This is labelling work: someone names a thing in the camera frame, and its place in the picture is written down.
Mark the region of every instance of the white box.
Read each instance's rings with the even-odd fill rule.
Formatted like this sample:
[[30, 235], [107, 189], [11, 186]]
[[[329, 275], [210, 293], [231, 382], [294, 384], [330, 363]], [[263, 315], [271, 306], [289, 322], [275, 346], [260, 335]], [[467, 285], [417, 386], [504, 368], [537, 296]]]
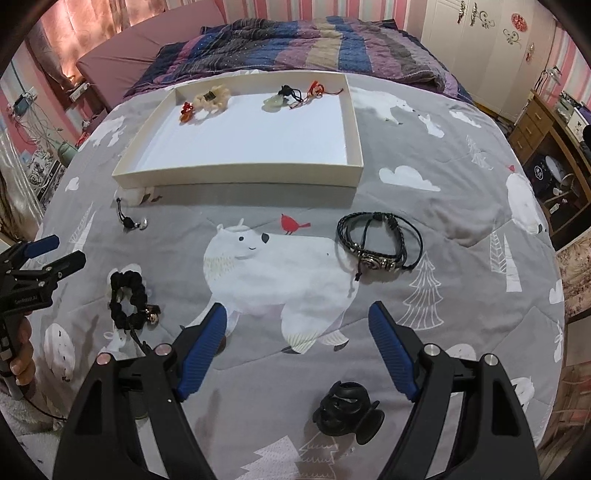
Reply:
[[[278, 112], [263, 100], [282, 85], [306, 95], [317, 80], [327, 92], [308, 105]], [[185, 101], [225, 85], [228, 109], [179, 121]], [[193, 183], [304, 183], [356, 187], [363, 157], [347, 78], [342, 73], [266, 72], [179, 86], [140, 128], [113, 171], [123, 188]]]
[[587, 119], [575, 108], [573, 116], [570, 118], [568, 127], [579, 142], [583, 141], [583, 130], [587, 125], [589, 125]]

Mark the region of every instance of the black leather bracelet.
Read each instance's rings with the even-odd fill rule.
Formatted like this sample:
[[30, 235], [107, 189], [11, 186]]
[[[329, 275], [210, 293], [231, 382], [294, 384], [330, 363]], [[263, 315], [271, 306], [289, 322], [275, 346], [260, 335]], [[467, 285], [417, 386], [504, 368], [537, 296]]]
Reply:
[[[363, 229], [363, 238], [361, 240], [361, 244], [357, 244], [353, 242], [351, 239], [351, 230], [355, 227], [357, 221], [361, 220], [362, 218], [367, 218], [365, 228]], [[406, 265], [408, 259], [408, 253], [406, 250], [406, 246], [404, 243], [404, 235], [398, 224], [398, 221], [402, 221], [406, 223], [414, 232], [417, 234], [418, 241], [420, 243], [420, 252], [418, 254], [417, 260], [410, 264]], [[380, 252], [374, 252], [371, 250], [365, 249], [365, 241], [367, 239], [368, 228], [371, 222], [386, 222], [386, 225], [392, 233], [394, 234], [394, 238], [398, 243], [399, 249], [398, 252], [395, 254], [383, 254]], [[408, 220], [395, 215], [393, 213], [384, 213], [384, 212], [357, 212], [351, 213], [347, 215], [337, 224], [336, 228], [337, 235], [339, 237], [340, 242], [343, 246], [349, 250], [353, 255], [359, 258], [357, 263], [357, 274], [355, 275], [355, 281], [359, 281], [362, 275], [361, 267], [364, 266], [368, 270], [385, 270], [391, 271], [396, 268], [401, 270], [412, 270], [415, 268], [421, 257], [423, 256], [423, 237], [421, 236], [420, 232], [417, 228], [410, 223]]]

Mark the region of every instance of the wooden drawer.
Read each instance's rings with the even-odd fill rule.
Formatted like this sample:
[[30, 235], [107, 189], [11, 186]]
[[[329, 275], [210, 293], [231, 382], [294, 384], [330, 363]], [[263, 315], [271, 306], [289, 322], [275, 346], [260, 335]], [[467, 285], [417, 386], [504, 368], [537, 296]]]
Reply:
[[511, 148], [519, 159], [519, 163], [522, 165], [525, 165], [525, 162], [530, 159], [531, 154], [534, 152], [534, 149], [527, 143], [523, 133], [518, 128], [509, 137], [509, 145], [511, 145]]
[[554, 119], [548, 116], [548, 114], [536, 100], [533, 100], [530, 103], [525, 113], [533, 121], [534, 125], [538, 127], [540, 132], [542, 132], [542, 135], [545, 135], [548, 133], [548, 131], [550, 131], [550, 128], [554, 123]]
[[542, 142], [542, 139], [545, 137], [545, 134], [542, 134], [540, 129], [535, 126], [534, 121], [529, 117], [529, 115], [524, 115], [517, 127], [519, 130], [521, 130], [521, 133], [523, 133], [527, 143], [529, 143], [530, 147], [534, 150], [538, 148], [539, 144]]

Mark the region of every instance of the wardrobe door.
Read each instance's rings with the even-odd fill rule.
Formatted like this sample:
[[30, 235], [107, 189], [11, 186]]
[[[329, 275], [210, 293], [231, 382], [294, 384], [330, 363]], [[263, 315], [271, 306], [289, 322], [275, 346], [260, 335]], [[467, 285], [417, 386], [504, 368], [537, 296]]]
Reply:
[[540, 72], [546, 68], [555, 31], [556, 21], [552, 13], [538, 2], [535, 2], [534, 21], [531, 26], [525, 56], [521, 61], [521, 67], [513, 81], [511, 91], [501, 109], [502, 116], [513, 121], [516, 121], [519, 117], [531, 89], [540, 76]]
[[428, 0], [421, 43], [454, 73], [462, 51], [462, 32], [470, 22], [470, 0]]
[[536, 0], [503, 2], [495, 44], [485, 75], [477, 89], [468, 89], [476, 102], [496, 113], [502, 111], [514, 83], [518, 80], [530, 44], [535, 3]]
[[493, 58], [500, 32], [503, 3], [508, 0], [471, 0], [460, 50], [450, 71], [470, 93], [478, 93]]

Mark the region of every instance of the gray bedspread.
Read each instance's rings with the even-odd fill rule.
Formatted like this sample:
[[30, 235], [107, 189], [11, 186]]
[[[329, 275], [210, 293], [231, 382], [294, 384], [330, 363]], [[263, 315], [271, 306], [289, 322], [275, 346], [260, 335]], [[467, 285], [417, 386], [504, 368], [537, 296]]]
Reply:
[[[74, 249], [87, 256], [84, 270], [54, 293], [54, 306], [31, 316], [40, 385], [60, 411], [67, 413], [99, 351], [139, 355], [129, 336], [113, 331], [107, 308], [110, 273], [133, 269], [163, 310], [160, 324], [140, 334], [152, 346], [198, 323], [213, 301], [228, 310], [227, 347], [183, 404], [220, 480], [377, 478], [412, 405], [369, 334], [375, 300], [451, 355], [497, 354], [539, 442], [561, 368], [564, 303], [547, 224], [519, 162], [470, 105], [370, 77], [349, 81], [365, 161], [356, 190], [236, 184], [119, 192], [126, 215], [149, 220], [145, 231], [124, 232], [111, 172], [165, 91], [109, 114], [43, 220], [43, 235], [58, 235], [61, 245], [41, 262]], [[142, 205], [129, 205], [134, 195]], [[412, 221], [425, 253], [413, 272], [366, 273], [356, 283], [355, 260], [335, 244], [336, 223], [375, 210]], [[369, 241], [389, 245], [378, 228]], [[414, 258], [410, 233], [407, 245]], [[381, 402], [384, 425], [365, 446], [351, 435], [319, 434], [311, 422], [337, 380], [359, 382]], [[445, 467], [460, 405], [454, 396], [431, 473]], [[149, 466], [165, 474], [149, 422], [138, 425]]]

